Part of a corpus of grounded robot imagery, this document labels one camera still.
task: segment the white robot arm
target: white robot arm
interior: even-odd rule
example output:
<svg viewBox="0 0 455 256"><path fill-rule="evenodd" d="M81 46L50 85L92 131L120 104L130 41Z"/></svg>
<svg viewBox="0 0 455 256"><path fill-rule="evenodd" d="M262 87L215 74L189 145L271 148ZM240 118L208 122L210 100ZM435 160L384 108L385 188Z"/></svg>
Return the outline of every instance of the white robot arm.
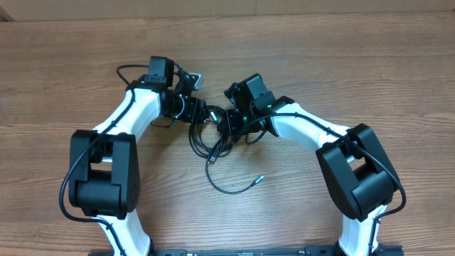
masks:
<svg viewBox="0 0 455 256"><path fill-rule="evenodd" d="M178 68L175 74L179 81L175 90L168 90L173 82L174 65ZM78 154L90 142L95 138L99 142L92 149L92 155L84 156L81 164L76 163L78 166L69 181L70 202L82 208L85 215L102 220L99 224L114 248L113 255L153 253L153 242L142 229L136 211L139 197L136 143L160 114L184 122L199 122L193 120L196 110L208 116L205 101L191 97L191 92L198 90L202 81L201 74L187 73L172 60L152 56L149 74L128 83L123 102L103 123L92 131L74 133L71 165L75 165ZM100 161L112 163L110 174L92 170L90 163ZM106 223L115 230L117 241Z"/></svg>
<svg viewBox="0 0 455 256"><path fill-rule="evenodd" d="M205 101L191 97L191 92L198 90L202 83L200 74L187 73L177 66L177 76L180 79L176 89L167 89L172 85L174 64L177 66L167 58L152 56L149 74L128 84L124 101L106 121L92 131L78 130L74 133L70 165L75 171L69 178L70 202L81 208L86 216L102 220L100 225L114 248L114 252L109 255L268 255L268 251L155 251L151 238L142 229L136 211L140 187L136 143L147 126L160 114L191 124L203 122L210 116ZM304 250L296 250L295 255L310 255L311 251L317 250L320 255L327 256L339 253L368 256L371 251L382 246L376 241L376 221L385 212L386 205L392 200L392 194L397 188L387 173L381 171L380 166L373 161L365 160L365 164L355 171L348 164L349 161L363 157L353 150L352 143L355 143L364 152L368 151L379 159L396 176L392 164L369 127L359 124L351 129L331 124L303 110L287 97L276 100L272 92L266 89L259 74L232 84L225 95L235 108L225 111L223 120L217 122L221 136L230 136L233 141L238 141L242 135L250 132L269 131L315 152L333 202L344 214L343 232L336 247L325 246L324 250L320 250L319 246L306 247ZM250 126L259 119L263 120ZM346 138L352 141L351 144L347 143ZM83 156L83 149L96 140L98 141L92 146L90 154ZM101 161L112 162L110 173L92 170L90 163ZM106 228L106 223L109 223L110 229ZM384 252L390 252L383 254L381 249L381 255L403 255L401 247L389 248L390 250L383 246L381 248L385 248ZM293 255L289 250L272 250L270 254Z"/></svg>
<svg viewBox="0 0 455 256"><path fill-rule="evenodd" d="M314 116L300 107L297 103L287 104L278 109L276 113L299 113L316 120L318 123L333 131L346 135L349 127L331 124L317 116ZM278 137L290 139L310 152L316 153L325 143L334 142L338 137L328 134L326 131L317 127L315 124L301 118L296 117L272 117L272 125ZM350 156L346 159L347 162L354 160ZM369 239L373 226L373 219L378 214L385 211L387 206L377 207L374 211L368 214L364 221L350 219L343 216L343 232L341 233L338 245L346 255L350 256L366 256L370 252ZM379 225L375 229L375 237L373 239L373 250L378 247L376 240Z"/></svg>

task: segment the black mounting bracket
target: black mounting bracket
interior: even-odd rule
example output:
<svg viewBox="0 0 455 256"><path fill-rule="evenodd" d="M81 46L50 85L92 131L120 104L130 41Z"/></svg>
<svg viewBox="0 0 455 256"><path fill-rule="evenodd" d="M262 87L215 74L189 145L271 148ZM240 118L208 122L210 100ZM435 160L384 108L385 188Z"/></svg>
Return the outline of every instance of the black mounting bracket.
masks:
<svg viewBox="0 0 455 256"><path fill-rule="evenodd" d="M205 100L191 97L194 90L199 90L202 79L197 75L186 72L178 67L173 71L176 64L166 57L151 56L149 73L142 75L131 83L133 88L150 89L160 94L161 113L165 117L175 118L183 122L197 122L209 118ZM178 82L173 90L173 76L178 76Z"/></svg>
<svg viewBox="0 0 455 256"><path fill-rule="evenodd" d="M369 126L359 124L349 129L348 137L379 160L399 181L379 139ZM316 156L333 202L348 218L364 221L378 206L392 201L397 190L393 180L375 162L366 158L365 163L353 171L346 159L363 156L343 140L324 144L316 151Z"/></svg>
<svg viewBox="0 0 455 256"><path fill-rule="evenodd" d="M238 132L245 124L252 121L257 115L270 112L275 96L267 89L260 74L251 75L242 82L231 84L224 91L226 98L234 105L233 110L226 110L217 130L223 135L241 137ZM246 133L258 132L266 129L265 121L251 126Z"/></svg>
<svg viewBox="0 0 455 256"><path fill-rule="evenodd" d="M70 166L97 136L96 131L87 130L77 130L73 134ZM125 133L102 136L70 177L70 202L81 208L86 216L110 215L123 220L139 201L136 137ZM112 157L112 170L93 170L91 164L100 163L103 156Z"/></svg>

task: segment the wood grain surface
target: wood grain surface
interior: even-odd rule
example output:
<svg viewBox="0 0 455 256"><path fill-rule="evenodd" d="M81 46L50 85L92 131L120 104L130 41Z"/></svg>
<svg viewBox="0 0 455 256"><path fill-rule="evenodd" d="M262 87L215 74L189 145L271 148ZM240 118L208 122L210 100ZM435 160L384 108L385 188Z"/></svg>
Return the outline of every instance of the wood grain surface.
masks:
<svg viewBox="0 0 455 256"><path fill-rule="evenodd" d="M455 0L0 0L15 21L453 11Z"/></svg>
<svg viewBox="0 0 455 256"><path fill-rule="evenodd" d="M147 64L150 55L202 73L194 95L209 104L229 107L223 90L258 72L277 97L317 116L370 125L408 195L405 210L384 219L380 242L404 245L408 255L455 255L452 12L0 23L1 255L110 248L97 225L63 217L58 190L71 134L104 121L124 97L114 69ZM215 182L233 190L265 180L229 196L210 186L187 136L184 123L149 127L138 144L138 211L158 249L338 239L342 215L312 152L270 134L239 143L210 170ZM214 140L213 127L205 136Z"/></svg>

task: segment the black cable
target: black cable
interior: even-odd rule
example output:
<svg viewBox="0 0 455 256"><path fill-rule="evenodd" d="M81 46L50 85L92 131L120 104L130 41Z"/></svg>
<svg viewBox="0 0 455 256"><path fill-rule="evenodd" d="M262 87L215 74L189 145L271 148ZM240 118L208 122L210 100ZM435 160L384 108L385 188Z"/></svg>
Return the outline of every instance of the black cable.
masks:
<svg viewBox="0 0 455 256"><path fill-rule="evenodd" d="M153 121L150 122L150 125L153 125L155 127L160 127L160 128L171 128L174 124L176 123L176 118L172 118L172 121L168 125L159 125L159 124L154 124Z"/></svg>
<svg viewBox="0 0 455 256"><path fill-rule="evenodd" d="M254 141L252 141L252 142L249 142L249 141L248 141L248 135L249 135L249 134L246 134L246 135L245 135L245 143L246 143L247 145L251 145L251 144L254 144L254 143L258 142L258 141L264 136L264 134L265 134L266 132L267 132L267 130L265 129L265 130L262 131L261 134L260 134Z"/></svg>
<svg viewBox="0 0 455 256"><path fill-rule="evenodd" d="M253 186L256 186L259 182L262 181L262 179L264 179L264 176L261 175L259 177L257 177L248 187L242 189L242 190L239 190L239 191L226 191L226 190L223 190L221 189L220 187L216 186L212 179L210 178L210 174L208 173L208 165L210 164L210 158L212 157L213 155L213 152L215 151L215 149L217 147L219 147L221 145L221 141L223 139L219 139L216 143L215 143L215 146L213 146L212 150L210 150L210 153L208 154L208 158L207 160L205 161L205 174L208 178L208 181L210 182L210 184L212 184L213 188L215 188L216 190L218 190L219 192L222 192L222 193L226 193L226 194L229 194L229 195L236 195L236 194L239 194L239 193L242 193L242 192L245 192L247 191L248 189L252 188Z"/></svg>
<svg viewBox="0 0 455 256"><path fill-rule="evenodd" d="M323 126L322 124L320 124L319 122L317 122L316 120L310 118L310 117L307 117L306 115L302 115L302 114L299 114L299 113L275 113L275 114L270 114L270 115L267 115L267 116L264 116L264 117L260 117L260 118L257 118L251 122L249 122L248 124L246 124L239 132L239 137L236 139L236 141L238 142L238 140L240 139L240 137L243 135L243 133L245 133L247 131L247 129L257 123L257 122L260 122L264 119L268 119L268 118L271 118L271 117L299 117L299 118L302 118L302 119L305 119L307 121L309 121L310 123L316 125L317 127L321 128L323 131L327 132L328 134L332 134L333 136L335 137L338 137L340 139L342 139L344 142L348 143L351 147L357 149L361 154L363 154L363 156L365 158L368 158L369 160L371 161L374 161L380 168L383 169L383 171L385 171L387 173L387 175L392 179L394 185L398 188L398 190L400 190L400 193L401 193L401 197L402 197L402 201L401 201L401 204L396 207L395 209L392 209L392 210L389 210L387 212L384 212L384 213L381 213L377 216L375 216L373 218L373 228L371 230L371 234L370 234L370 242L368 243L368 246L370 247L371 250L369 250L369 255L371 255L373 253L373 240L374 240L374 235L375 235L375 230L376 230L376 225L378 223L380 223L380 219L382 217L385 217L387 215L392 215L392 214L395 214L395 213L398 213L399 211L401 211L405 206L406 206L406 193L405 193L405 188L403 188L402 184L397 180L397 178L395 178L395 176L392 174L392 172L389 171L389 169L387 169L379 160L377 160L374 156L372 156L370 153L368 153L366 150L364 150L364 148L362 148L361 146L359 146L358 144L352 142L348 137L346 136L343 136L335 131L333 131L332 129L328 128L328 127L325 127Z"/></svg>
<svg viewBox="0 0 455 256"><path fill-rule="evenodd" d="M208 105L207 108L209 111L212 110L220 115L223 115L225 112L225 110L219 106ZM196 108L194 109L193 119L191 120L190 129L188 130L188 140L189 140L190 146L191 146L192 150L195 152L195 154L199 157L207 159L208 154L210 153L210 150L212 149L212 147L207 146L202 140L203 124L204 124L204 122L209 121L206 119L206 120L204 120L204 122L201 122L199 124L197 123L198 120L200 121L200 116L202 115L202 113L203 113L203 111L201 109L199 109L198 113L196 113ZM231 149L232 149L232 145L223 144L221 149L219 149L218 154L216 154L216 157L227 156L230 153Z"/></svg>
<svg viewBox="0 0 455 256"><path fill-rule="evenodd" d="M122 68L138 68L138 67L139 68L147 68L148 65L121 65L121 66L117 67L116 71L117 71L118 76L128 86L130 86L128 80L120 73L120 70ZM119 248L120 255L122 255L122 256L126 256L127 254L124 251L124 249L122 247L122 244L120 243L119 237L118 237L117 233L115 232L114 228L112 227L112 224L110 224L109 222L107 222L104 219L78 218L78 217L75 217L75 216L71 215L65 208L64 197L65 197L66 185L68 184L68 181L70 180L71 174L73 174L73 171L75 170L76 166L80 163L81 159L91 150L91 148L93 148L94 145L96 145L96 143L98 143L98 141L101 138L103 138L106 135L106 133L108 133L109 130L111 130L112 128L114 128L117 125L117 123L123 118L123 116L126 113L128 113L129 109L134 104L136 95L135 95L133 89L130 89L130 90L131 90L131 93L132 93L132 97L131 97L131 100L129 101L127 107L125 107L125 109L122 111L122 113L120 113L120 115L114 121L112 121L111 124L105 130L100 132L98 134L98 136L95 139L93 139L92 142L90 142L88 144L87 148L85 148L84 151L79 155L79 157L76 159L74 164L71 166L71 168L66 173L66 176L65 176L65 178L63 179L63 182L62 182L62 186L60 187L60 193L58 195L58 204L60 206L60 210L62 211L63 215L66 218L68 218L69 220L73 220L73 221L77 221L77 222L81 222L81 223L100 223L100 224L105 225L106 229L108 229L111 232L112 237L114 238L115 244Z"/></svg>

